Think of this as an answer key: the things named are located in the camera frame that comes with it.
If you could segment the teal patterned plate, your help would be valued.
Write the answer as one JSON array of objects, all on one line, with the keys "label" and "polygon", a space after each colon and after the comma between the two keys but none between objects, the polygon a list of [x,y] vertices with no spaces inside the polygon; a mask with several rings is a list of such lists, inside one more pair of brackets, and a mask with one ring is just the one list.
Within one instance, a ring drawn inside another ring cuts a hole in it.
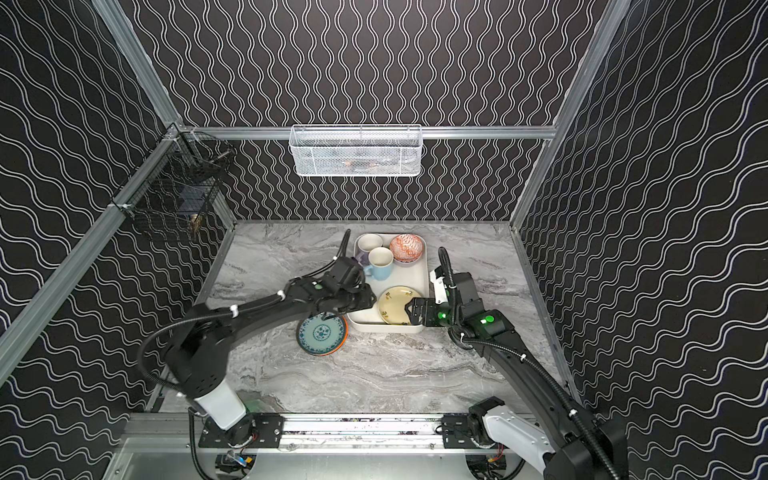
[{"label": "teal patterned plate", "polygon": [[300,322],[296,330],[298,345],[314,356],[330,355],[339,350],[348,337],[348,325],[343,316],[317,314]]}]

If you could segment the cream yellow plate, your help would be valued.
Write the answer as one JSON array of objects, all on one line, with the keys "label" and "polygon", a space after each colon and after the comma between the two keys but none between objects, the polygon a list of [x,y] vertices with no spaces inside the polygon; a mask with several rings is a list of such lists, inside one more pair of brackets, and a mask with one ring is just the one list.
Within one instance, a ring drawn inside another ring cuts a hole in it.
[{"label": "cream yellow plate", "polygon": [[413,299],[418,298],[422,298],[422,294],[411,287],[390,287],[378,297],[376,309],[386,324],[410,325],[411,320],[406,306]]}]

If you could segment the light blue mug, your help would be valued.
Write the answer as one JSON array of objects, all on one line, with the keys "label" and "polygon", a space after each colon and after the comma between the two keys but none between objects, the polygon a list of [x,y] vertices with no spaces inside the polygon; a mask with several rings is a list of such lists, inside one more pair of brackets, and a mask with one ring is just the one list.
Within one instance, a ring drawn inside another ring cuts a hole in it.
[{"label": "light blue mug", "polygon": [[394,256],[386,247],[376,247],[368,254],[368,264],[364,267],[365,275],[377,281],[389,278],[393,270]]}]

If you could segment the lavender mug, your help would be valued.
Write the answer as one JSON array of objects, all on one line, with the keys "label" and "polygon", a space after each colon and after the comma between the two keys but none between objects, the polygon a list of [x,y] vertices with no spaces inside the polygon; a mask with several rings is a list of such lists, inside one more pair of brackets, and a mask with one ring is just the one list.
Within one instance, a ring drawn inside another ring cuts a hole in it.
[{"label": "lavender mug", "polygon": [[366,233],[358,237],[355,243],[355,258],[361,266],[369,264],[370,252],[383,246],[383,239],[378,234]]}]

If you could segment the orange patterned bowl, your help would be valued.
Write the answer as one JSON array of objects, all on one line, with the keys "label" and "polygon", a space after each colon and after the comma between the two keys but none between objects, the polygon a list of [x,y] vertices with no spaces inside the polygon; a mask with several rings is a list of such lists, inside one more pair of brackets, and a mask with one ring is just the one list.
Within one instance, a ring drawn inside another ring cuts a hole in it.
[{"label": "orange patterned bowl", "polygon": [[424,253],[424,242],[420,236],[410,233],[404,233],[395,236],[389,243],[389,250],[392,251],[420,251]]}]

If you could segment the orange plate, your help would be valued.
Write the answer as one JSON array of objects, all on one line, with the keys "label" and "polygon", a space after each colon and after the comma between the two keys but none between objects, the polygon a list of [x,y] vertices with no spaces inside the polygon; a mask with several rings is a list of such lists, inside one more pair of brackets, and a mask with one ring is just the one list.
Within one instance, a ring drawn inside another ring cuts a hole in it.
[{"label": "orange plate", "polygon": [[347,322],[343,317],[313,320],[307,327],[305,343],[308,351],[316,356],[330,355],[340,349],[348,336]]}]

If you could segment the lavender bowl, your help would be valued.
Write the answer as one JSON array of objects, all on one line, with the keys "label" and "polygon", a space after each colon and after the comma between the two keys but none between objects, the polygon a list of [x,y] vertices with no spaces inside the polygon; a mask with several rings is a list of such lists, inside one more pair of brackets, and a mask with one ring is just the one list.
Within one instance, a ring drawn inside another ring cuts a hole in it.
[{"label": "lavender bowl", "polygon": [[423,251],[393,251],[394,262],[398,265],[412,265],[423,257]]}]

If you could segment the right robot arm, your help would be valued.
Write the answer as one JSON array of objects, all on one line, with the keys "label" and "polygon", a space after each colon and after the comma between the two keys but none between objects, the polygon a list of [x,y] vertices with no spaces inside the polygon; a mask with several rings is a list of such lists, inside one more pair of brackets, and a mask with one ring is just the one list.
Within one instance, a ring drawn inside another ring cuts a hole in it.
[{"label": "right robot arm", "polygon": [[627,437],[618,421],[599,421],[534,357],[512,322],[477,300],[454,314],[433,298],[404,307],[409,320],[444,327],[460,346],[493,364],[531,410],[536,424],[520,419],[500,400],[474,406],[479,444],[501,444],[545,479],[627,479]]}]

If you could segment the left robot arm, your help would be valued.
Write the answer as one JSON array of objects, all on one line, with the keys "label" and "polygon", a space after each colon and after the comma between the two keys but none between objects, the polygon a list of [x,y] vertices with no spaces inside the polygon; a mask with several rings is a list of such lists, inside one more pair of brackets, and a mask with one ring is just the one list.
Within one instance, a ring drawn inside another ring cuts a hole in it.
[{"label": "left robot arm", "polygon": [[[335,280],[295,278],[276,294],[228,309],[195,308],[193,315],[167,325],[145,338],[137,353],[137,367],[148,380],[182,393],[193,409],[208,416],[228,444],[241,446],[253,435],[245,405],[226,382],[230,351],[278,326],[303,321],[321,313],[345,315],[374,306],[371,287]],[[164,352],[172,382],[153,374],[145,355],[154,340],[169,332]]]}]

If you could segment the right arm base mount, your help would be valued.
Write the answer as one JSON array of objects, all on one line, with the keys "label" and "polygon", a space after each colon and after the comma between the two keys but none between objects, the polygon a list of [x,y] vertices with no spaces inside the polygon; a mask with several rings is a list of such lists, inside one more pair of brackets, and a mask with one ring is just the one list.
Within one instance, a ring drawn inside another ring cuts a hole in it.
[{"label": "right arm base mount", "polygon": [[483,421],[473,414],[446,414],[434,429],[442,438],[445,449],[491,449],[497,445],[492,440]]}]

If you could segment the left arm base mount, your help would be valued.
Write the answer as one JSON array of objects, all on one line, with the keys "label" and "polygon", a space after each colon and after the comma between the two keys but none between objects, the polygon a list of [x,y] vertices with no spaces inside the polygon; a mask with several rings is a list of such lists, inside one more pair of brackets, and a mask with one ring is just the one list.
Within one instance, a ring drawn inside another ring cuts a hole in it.
[{"label": "left arm base mount", "polygon": [[277,448],[285,418],[276,413],[247,412],[232,428],[223,430],[212,419],[203,423],[197,445],[202,448]]}]

